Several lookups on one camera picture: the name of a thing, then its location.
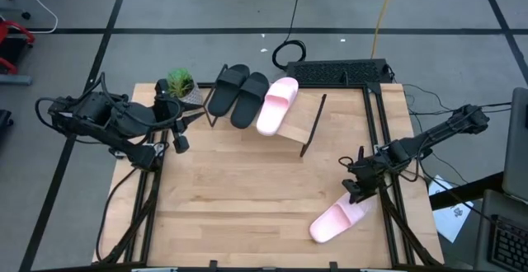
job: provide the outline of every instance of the black slipper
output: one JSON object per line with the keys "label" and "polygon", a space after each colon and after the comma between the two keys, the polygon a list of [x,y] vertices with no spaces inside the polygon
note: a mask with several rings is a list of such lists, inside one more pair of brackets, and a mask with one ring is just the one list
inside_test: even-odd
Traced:
{"label": "black slipper", "polygon": [[239,129],[245,129],[257,116],[261,109],[270,82],[262,73],[252,73],[240,88],[237,104],[231,114],[231,124]]}
{"label": "black slipper", "polygon": [[249,77],[249,67],[237,64],[222,72],[216,78],[213,96],[207,109],[213,116],[224,116],[237,98],[240,87]]}

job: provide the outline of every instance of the black floor line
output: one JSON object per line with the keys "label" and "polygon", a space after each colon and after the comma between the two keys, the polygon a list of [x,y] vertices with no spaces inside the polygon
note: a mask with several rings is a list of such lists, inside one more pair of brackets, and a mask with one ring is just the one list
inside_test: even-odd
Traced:
{"label": "black floor line", "polygon": [[493,9],[493,13],[495,14],[495,17],[497,18],[497,21],[499,25],[501,26],[501,29],[504,30],[504,35],[506,37],[506,41],[508,45],[510,46],[511,53],[513,54],[513,57],[515,58],[517,65],[519,66],[519,69],[521,70],[522,76],[525,78],[525,81],[528,82],[528,66],[526,65],[526,60],[524,55],[522,54],[521,50],[519,49],[519,45],[517,44],[515,37],[512,34],[512,31],[510,30],[510,26],[506,22],[506,18],[501,12],[501,8],[498,6],[497,0],[488,0],[489,5]]}
{"label": "black floor line", "polygon": [[110,42],[112,30],[116,25],[117,16],[119,15],[121,5],[123,5],[123,0],[115,0],[114,7],[112,8],[112,13],[110,14],[110,19],[108,20],[104,35],[102,36],[101,44],[99,45],[96,57],[93,60],[92,69],[90,70],[86,85],[84,86],[85,91],[95,82],[95,78],[99,73],[99,69],[101,69],[102,60],[105,57],[106,48],[108,47],[108,43]]}
{"label": "black floor line", "polygon": [[[99,50],[97,51],[96,57],[93,61],[92,70],[90,71],[90,75],[88,76],[87,83],[84,88],[85,91],[93,84],[93,78],[95,78],[97,76],[97,73],[99,72],[102,59],[106,52],[106,47],[108,46],[108,41],[111,37],[111,30],[116,24],[117,15],[119,14],[119,10],[121,8],[122,3],[123,0],[115,0],[114,8],[112,9],[108,25],[106,26],[104,35],[101,40],[101,44],[99,45]],[[53,178],[49,185],[49,189],[46,194],[44,204],[42,205],[42,209],[40,210],[39,217],[37,218],[35,228],[33,229],[33,232],[31,234],[31,238],[27,245],[26,252],[22,259],[19,268],[20,272],[31,271],[33,263],[35,262],[35,257],[37,251],[39,250],[39,245],[44,235],[46,225],[50,220],[51,211],[54,207],[54,202],[57,198],[57,194],[59,193],[60,184],[62,183],[64,173],[66,172],[66,168],[68,166],[68,161],[73,151],[74,144],[75,137],[68,137],[68,140],[66,141],[66,144],[64,145],[63,151],[60,155],[59,164],[55,168]]]}
{"label": "black floor line", "polygon": [[[30,28],[29,30],[48,30]],[[236,34],[287,34],[289,28],[113,28],[114,35],[236,35]],[[500,35],[510,31],[513,35],[528,35],[528,29],[438,29],[438,28],[381,28],[380,35]],[[54,34],[101,35],[107,32],[102,28],[64,28]],[[372,35],[374,28],[293,28],[294,34],[351,34]]]}

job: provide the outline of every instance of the gray floor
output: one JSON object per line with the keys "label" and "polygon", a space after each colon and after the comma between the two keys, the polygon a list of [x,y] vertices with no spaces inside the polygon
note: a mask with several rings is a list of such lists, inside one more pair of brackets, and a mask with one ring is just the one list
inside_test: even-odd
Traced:
{"label": "gray floor", "polygon": [[[115,0],[42,0],[59,16],[59,28],[105,28]],[[511,28],[528,28],[528,0],[497,0]],[[296,27],[372,28],[383,0],[299,0]],[[294,0],[124,0],[116,28],[287,27]],[[28,27],[49,27],[53,19],[33,0],[2,5],[24,7],[30,21],[4,16]],[[383,27],[499,29],[488,0],[392,0]],[[528,36],[515,36],[528,54]],[[101,70],[109,88],[131,93],[137,82],[155,82],[171,68],[186,67],[199,82],[212,82],[224,63],[246,63],[271,80],[284,75],[271,64],[271,52],[284,34],[113,35]],[[366,59],[372,35],[292,35],[308,47],[307,60]],[[0,149],[0,262],[17,270],[45,193],[59,160],[64,137],[40,124],[34,103],[41,96],[76,96],[86,82],[101,35],[39,35],[21,65],[31,87],[0,86],[0,109],[13,111],[16,124]],[[281,63],[297,59],[285,49]],[[514,87],[525,87],[503,35],[381,35],[377,57],[386,58],[401,83],[436,92],[448,107],[509,101]],[[407,86],[415,111],[434,111],[436,98]],[[491,114],[489,129],[458,136],[436,149],[467,181],[502,169],[509,114]],[[444,119],[422,116],[424,129]],[[34,269],[86,265],[92,259],[98,223],[110,184],[114,159],[102,146],[76,145]],[[462,180],[434,158],[431,174]],[[449,261],[472,264],[471,216],[454,245],[442,242]]]}

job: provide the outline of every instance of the keyboard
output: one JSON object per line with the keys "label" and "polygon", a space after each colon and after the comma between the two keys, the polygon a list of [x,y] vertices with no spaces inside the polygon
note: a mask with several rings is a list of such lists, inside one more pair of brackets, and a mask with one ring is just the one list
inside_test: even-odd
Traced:
{"label": "keyboard", "polygon": [[505,270],[528,272],[528,228],[492,215],[488,260]]}
{"label": "keyboard", "polygon": [[288,76],[304,85],[391,83],[385,59],[289,62]]}

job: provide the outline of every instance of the black wire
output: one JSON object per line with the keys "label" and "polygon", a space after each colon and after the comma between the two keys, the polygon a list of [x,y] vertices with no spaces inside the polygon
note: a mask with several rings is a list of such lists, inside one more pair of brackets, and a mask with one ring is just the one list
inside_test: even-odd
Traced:
{"label": "black wire", "polygon": [[403,90],[403,94],[404,94],[406,97],[412,98],[412,103],[409,104],[409,105],[410,105],[410,106],[414,106],[414,102],[416,101],[416,97],[413,96],[413,95],[411,95],[411,94],[407,94],[407,93],[405,92],[405,90]]}
{"label": "black wire", "polygon": [[105,208],[102,211],[101,225],[99,226],[99,233],[97,234],[97,241],[96,241],[96,257],[99,261],[102,261],[101,253],[99,251],[99,245],[101,244],[102,230],[105,227],[106,212],[108,211],[108,205],[110,204],[112,197],[116,193],[116,190],[119,189],[119,187],[123,183],[125,183],[125,181],[127,181],[132,176],[132,174],[134,174],[134,172],[136,172],[137,170],[138,168],[132,169],[132,171],[130,171],[120,182],[118,182],[117,185],[115,185],[115,187],[112,189],[112,191],[108,195],[108,198],[106,199]]}
{"label": "black wire", "polygon": [[294,27],[295,13],[297,12],[297,3],[299,3],[299,0],[295,0],[294,13],[291,15],[291,22],[290,22],[290,28],[288,30],[288,35],[286,36],[286,39],[282,42],[282,44],[280,44],[273,51],[273,55],[271,56],[271,61],[273,62],[273,65],[275,65],[275,67],[279,68],[282,71],[286,71],[287,66],[280,65],[277,62],[277,54],[285,46],[287,46],[287,45],[296,45],[296,46],[300,47],[300,50],[301,50],[302,53],[301,53],[301,56],[300,56],[299,60],[297,60],[297,62],[302,62],[302,61],[304,61],[306,59],[306,45],[304,44],[304,42],[301,41],[301,40],[288,40],[290,38],[291,31],[293,30],[293,27]]}
{"label": "black wire", "polygon": [[[406,171],[407,173],[411,173],[411,174],[413,174],[413,175],[415,174],[414,172],[409,171],[409,170],[407,170],[407,169],[403,169],[403,170]],[[426,179],[425,177],[423,177],[423,176],[420,176],[420,178],[422,178],[424,181],[427,181],[427,179]],[[456,185],[456,186],[460,186],[459,184],[456,184],[456,183],[454,183],[454,182],[452,182],[452,181],[446,181],[445,179],[441,179],[440,181],[445,181],[445,182],[447,182],[448,184]]]}
{"label": "black wire", "polygon": [[404,85],[404,86],[410,86],[410,87],[416,87],[416,88],[417,88],[418,90],[420,90],[420,91],[423,91],[423,92],[425,92],[425,93],[427,93],[427,94],[431,94],[431,95],[433,95],[433,96],[436,97],[436,99],[438,100],[438,104],[440,104],[440,106],[442,106],[442,108],[444,108],[445,110],[449,110],[449,111],[453,110],[452,108],[445,107],[445,106],[442,104],[442,100],[440,99],[440,96],[438,96],[438,94],[436,94],[435,92],[433,92],[433,91],[426,91],[426,90],[422,89],[421,87],[419,87],[419,86],[415,86],[415,85],[410,84],[410,83],[404,83],[403,85]]}
{"label": "black wire", "polygon": [[89,87],[79,98],[77,98],[77,100],[75,100],[75,102],[72,104],[72,106],[75,106],[78,103],[80,103],[86,96],[88,96],[100,84],[101,84],[101,76],[95,81],[94,84],[92,84],[91,87]]}
{"label": "black wire", "polygon": [[[420,91],[423,91],[423,92],[425,92],[427,94],[431,94],[431,95],[435,96],[436,99],[438,100],[438,104],[440,104],[440,106],[445,109],[445,110],[438,110],[438,111],[432,111],[432,112],[415,112],[415,111],[412,111],[411,113],[409,113],[410,115],[443,115],[443,114],[455,111],[454,109],[451,109],[451,108],[448,108],[448,107],[444,106],[440,96],[438,96],[438,94],[436,94],[435,92],[424,90],[423,88],[421,88],[419,86],[416,86],[416,85],[413,85],[413,84],[410,84],[410,83],[404,83],[403,85],[404,86],[410,86],[410,87],[416,87]],[[486,104],[486,105],[481,105],[481,106],[478,106],[478,107],[483,107],[483,108],[484,107],[498,107],[498,106],[509,106],[511,104],[512,104],[511,102],[503,102],[503,103]],[[495,112],[502,112],[502,111],[508,111],[508,110],[510,110],[510,109],[484,111],[483,113],[495,113]]]}
{"label": "black wire", "polygon": [[464,181],[465,183],[469,183],[461,174],[458,170],[455,169],[455,167],[453,165],[451,165],[450,163],[448,163],[447,161],[444,161],[442,160],[441,158],[439,158],[434,152],[432,153],[433,157],[436,158],[436,160],[440,161],[440,162],[443,162],[444,164],[446,164],[447,166],[449,166],[451,169],[453,169],[453,171],[460,177],[460,179],[462,181]]}
{"label": "black wire", "polygon": [[[348,160],[350,161],[350,163],[348,164],[345,164],[342,160]],[[352,166],[354,164],[354,161],[352,160],[351,157],[340,157],[337,162],[339,162],[339,164],[341,164],[342,166],[345,166],[346,168]]]}
{"label": "black wire", "polygon": [[42,115],[40,114],[40,103],[42,101],[51,101],[51,102],[57,102],[57,100],[55,100],[54,98],[48,98],[48,97],[42,97],[42,98],[39,98],[35,101],[35,113],[36,113],[36,117],[39,119],[39,121],[45,125],[46,127],[50,128],[50,129],[53,129],[57,132],[60,133],[60,131],[58,129],[56,129],[54,126],[52,126],[51,124],[48,124],[43,118],[42,118]]}
{"label": "black wire", "polygon": [[446,188],[444,185],[442,185],[439,181],[437,181],[436,179],[432,178],[427,172],[426,170],[423,168],[422,164],[420,164],[420,166],[422,167],[422,172],[423,172],[423,175],[429,177],[432,181],[434,181],[437,185],[439,185],[441,188],[443,188],[451,197],[455,198],[455,200],[457,200],[460,204],[463,204],[465,207],[473,210],[475,213],[477,213],[478,215],[480,215],[481,217],[483,218],[486,218],[490,223],[494,224],[495,222],[487,217],[486,215],[484,215],[484,213],[481,213],[480,211],[478,211],[477,209],[473,208],[472,206],[469,206],[469,204],[465,203],[457,194],[453,193],[450,189]]}
{"label": "black wire", "polygon": [[173,105],[177,106],[178,112],[176,112],[173,117],[171,117],[171,118],[169,118],[167,120],[164,120],[164,121],[161,121],[161,122],[157,122],[155,124],[147,123],[144,120],[132,115],[127,109],[123,109],[123,106],[118,106],[117,105],[117,103],[112,99],[110,93],[108,92],[108,89],[106,88],[106,75],[105,75],[104,72],[101,73],[100,79],[101,79],[102,93],[106,97],[106,99],[110,102],[110,104],[114,108],[116,108],[118,111],[121,111],[124,115],[130,117],[133,121],[135,121],[138,124],[142,124],[142,125],[150,127],[150,128],[163,128],[163,127],[167,126],[168,124],[172,124],[172,123],[176,122],[177,118],[180,115],[181,107],[180,107],[180,105],[178,103],[176,103],[173,100],[164,100],[162,98],[158,98],[157,100],[167,101],[167,102],[172,103]]}
{"label": "black wire", "polygon": [[509,110],[512,110],[512,108],[506,108],[506,109],[503,109],[503,110],[491,110],[491,111],[484,111],[484,113],[496,113],[496,112],[503,112],[503,111],[509,111]]}
{"label": "black wire", "polygon": [[[416,159],[417,160],[421,159],[420,154],[422,153],[422,148],[425,145],[427,140],[428,140],[428,138],[423,139],[422,144],[420,144],[420,147],[418,148],[418,152],[416,154]],[[416,173],[414,174],[415,175],[414,179],[411,182],[414,182],[414,181],[416,181],[418,179],[418,177],[420,176],[420,174],[418,173],[419,170],[420,170],[420,162],[416,162],[416,169],[414,170]]]}
{"label": "black wire", "polygon": [[82,144],[102,144],[102,145],[105,145],[104,143],[99,142],[99,141],[84,141],[84,140],[75,139],[75,142],[82,143]]}
{"label": "black wire", "polygon": [[[169,147],[169,143],[166,141],[155,143],[153,146],[156,147],[156,145],[161,144],[161,143],[163,144],[163,150],[161,152],[158,152],[158,154],[156,154],[156,157],[159,157],[161,154],[165,153],[165,151],[167,151]],[[106,213],[108,212],[108,206],[110,205],[112,196],[116,193],[117,189],[121,185],[123,185],[123,183],[125,183],[125,181],[127,181],[137,170],[138,168],[134,168],[125,177],[123,177],[123,179],[120,182],[118,182],[117,185],[114,186],[114,188],[108,195],[108,198],[106,199],[105,208],[103,209],[103,212],[102,212],[101,225],[99,226],[99,233],[97,234],[97,241],[96,241],[96,257],[99,261],[102,261],[101,253],[99,251],[99,246],[101,244],[101,235],[102,235],[102,230],[105,227]]]}

